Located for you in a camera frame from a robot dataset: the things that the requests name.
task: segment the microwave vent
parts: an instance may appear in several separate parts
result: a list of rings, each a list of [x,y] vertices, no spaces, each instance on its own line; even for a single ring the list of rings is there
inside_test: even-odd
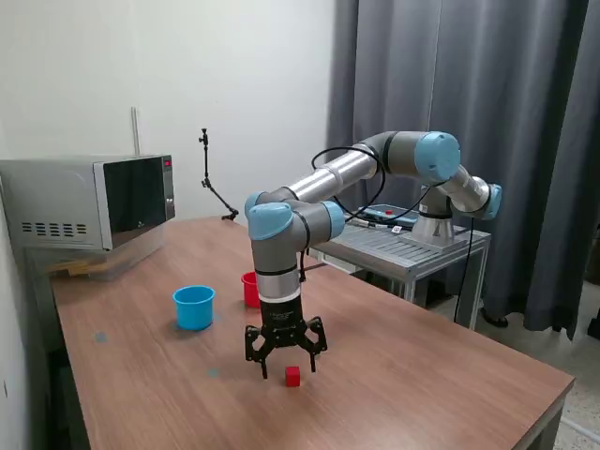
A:
[[[58,223],[58,222],[21,222],[23,233],[34,233],[38,236],[50,237],[75,237],[76,234],[87,234],[87,225],[84,223]]]

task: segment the tripod stand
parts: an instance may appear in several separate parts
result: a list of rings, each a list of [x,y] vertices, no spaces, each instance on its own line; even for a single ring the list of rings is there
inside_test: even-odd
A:
[[[221,216],[221,219],[235,220],[235,217],[240,214],[239,211],[235,208],[232,208],[227,202],[225,202],[225,199],[218,195],[218,192],[215,190],[210,182],[210,179],[208,178],[208,133],[206,131],[207,128],[202,128],[202,137],[198,139],[198,141],[204,145],[204,179],[202,180],[202,187],[208,188],[229,210],[230,214]]]

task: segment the white wall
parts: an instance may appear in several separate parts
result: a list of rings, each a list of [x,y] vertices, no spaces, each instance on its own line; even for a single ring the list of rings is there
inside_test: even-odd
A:
[[[240,211],[323,149],[334,0],[20,0],[0,15],[0,119],[19,157],[171,153],[178,218]]]
[[[310,170],[325,144],[333,0],[139,0],[142,150],[172,153],[179,218],[243,211]]]
[[[133,33],[125,0],[3,1],[0,118],[11,153],[132,152]]]
[[[0,122],[0,158],[8,151]],[[12,256],[8,229],[0,201],[0,448],[30,448],[33,430],[30,417],[27,372],[26,305],[23,286]]]

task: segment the red cup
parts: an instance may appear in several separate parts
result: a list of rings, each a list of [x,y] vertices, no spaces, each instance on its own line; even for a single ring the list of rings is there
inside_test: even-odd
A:
[[[244,284],[244,301],[247,307],[260,308],[261,301],[259,300],[259,290],[256,287],[256,274],[248,272],[242,276]]]

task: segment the red cube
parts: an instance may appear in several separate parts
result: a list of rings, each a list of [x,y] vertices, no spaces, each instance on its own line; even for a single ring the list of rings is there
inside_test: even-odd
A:
[[[298,387],[300,385],[300,367],[285,367],[285,385],[288,387]]]

